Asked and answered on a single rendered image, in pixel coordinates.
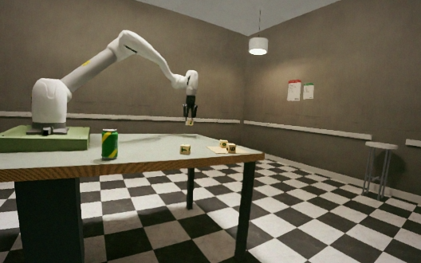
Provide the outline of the tan flat mat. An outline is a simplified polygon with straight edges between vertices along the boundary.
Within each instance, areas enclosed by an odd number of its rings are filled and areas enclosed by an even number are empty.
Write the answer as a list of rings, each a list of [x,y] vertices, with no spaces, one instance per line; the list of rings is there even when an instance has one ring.
[[[207,148],[209,148],[216,154],[249,154],[249,152],[243,151],[242,149],[237,148],[237,147],[236,147],[236,153],[229,153],[226,151],[226,148],[221,148],[221,147],[207,147]]]

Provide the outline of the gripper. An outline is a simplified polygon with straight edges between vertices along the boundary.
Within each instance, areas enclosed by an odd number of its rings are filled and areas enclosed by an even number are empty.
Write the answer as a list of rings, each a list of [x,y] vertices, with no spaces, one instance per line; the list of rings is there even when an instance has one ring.
[[[186,112],[186,106],[187,106],[187,112]],[[198,106],[195,105],[195,96],[187,96],[186,104],[183,104],[183,116],[186,117],[186,125],[188,124],[189,110],[191,109],[191,120],[193,120],[194,122],[194,118],[196,117],[197,107]]]

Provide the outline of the green and yellow drink can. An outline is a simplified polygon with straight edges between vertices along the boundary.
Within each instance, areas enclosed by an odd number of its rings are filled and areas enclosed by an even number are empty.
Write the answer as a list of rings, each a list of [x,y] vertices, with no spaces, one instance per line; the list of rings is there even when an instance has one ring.
[[[118,156],[118,133],[115,131],[104,131],[101,133],[101,157],[104,159],[115,159]]]

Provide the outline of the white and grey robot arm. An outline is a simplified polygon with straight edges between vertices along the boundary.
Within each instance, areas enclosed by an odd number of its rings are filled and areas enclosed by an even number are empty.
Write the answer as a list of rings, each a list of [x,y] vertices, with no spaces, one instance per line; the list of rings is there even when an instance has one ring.
[[[26,135],[68,135],[65,118],[67,103],[72,99],[72,93],[115,61],[122,61],[135,53],[154,61],[171,81],[173,88],[187,87],[186,96],[196,95],[196,71],[188,71],[185,77],[172,74],[166,61],[142,37],[123,30],[106,50],[63,79],[40,79],[36,82],[31,97],[32,128],[26,131]]]

